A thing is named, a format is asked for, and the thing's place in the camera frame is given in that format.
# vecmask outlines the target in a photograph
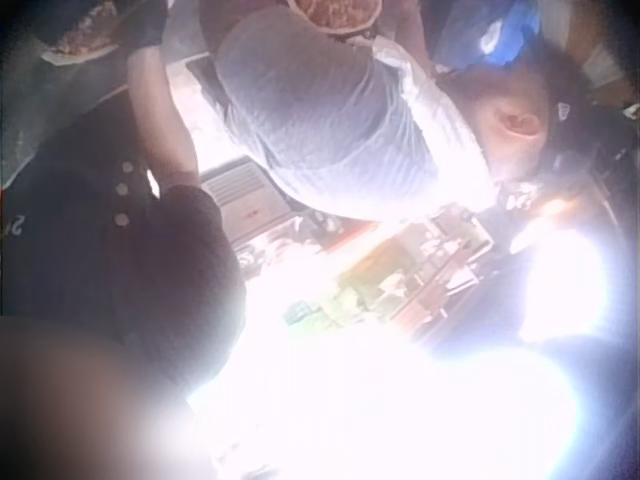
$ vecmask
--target man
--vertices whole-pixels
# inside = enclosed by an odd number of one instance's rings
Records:
[[[276,1],[201,0],[201,23],[232,135],[315,209],[377,221],[451,201],[482,210],[495,181],[535,168],[540,76],[478,67],[438,85],[415,0],[385,1],[387,38],[369,44],[330,38]]]
[[[186,394],[226,360],[245,289],[171,98],[166,1],[134,7],[120,10],[128,93],[46,141],[3,192],[2,313],[123,343]]]

